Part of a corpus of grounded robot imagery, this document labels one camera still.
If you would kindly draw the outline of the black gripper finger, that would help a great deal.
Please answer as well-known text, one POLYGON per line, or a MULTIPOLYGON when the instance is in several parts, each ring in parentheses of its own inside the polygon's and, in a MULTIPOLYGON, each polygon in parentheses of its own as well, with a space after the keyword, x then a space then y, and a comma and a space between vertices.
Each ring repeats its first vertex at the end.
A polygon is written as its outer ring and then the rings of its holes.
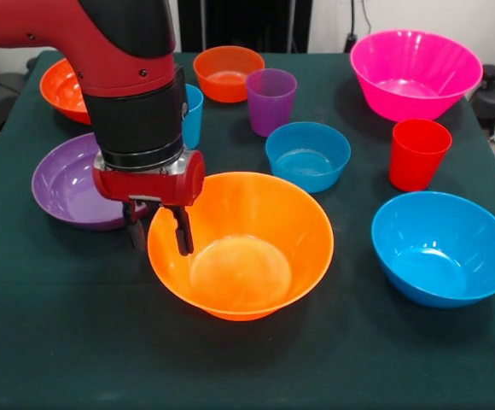
POLYGON ((145 250, 147 247, 142 222, 136 212, 136 206, 132 202, 122 204, 122 214, 128 229, 131 244, 134 249, 145 250))
POLYGON ((185 207, 170 207, 172 215, 177 222, 176 239, 180 255, 187 256, 194 252, 193 238, 190 229, 189 215, 185 207))

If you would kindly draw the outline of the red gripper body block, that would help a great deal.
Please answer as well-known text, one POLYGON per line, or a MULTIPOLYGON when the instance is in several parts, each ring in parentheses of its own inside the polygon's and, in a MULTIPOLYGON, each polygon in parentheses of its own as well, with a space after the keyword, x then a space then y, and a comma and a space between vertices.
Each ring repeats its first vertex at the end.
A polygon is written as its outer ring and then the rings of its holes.
POLYGON ((201 194, 205 175, 205 162, 197 150, 185 150, 174 162, 142 172, 113 170, 98 153, 92 168, 95 187, 109 200, 179 207, 194 203, 201 194))

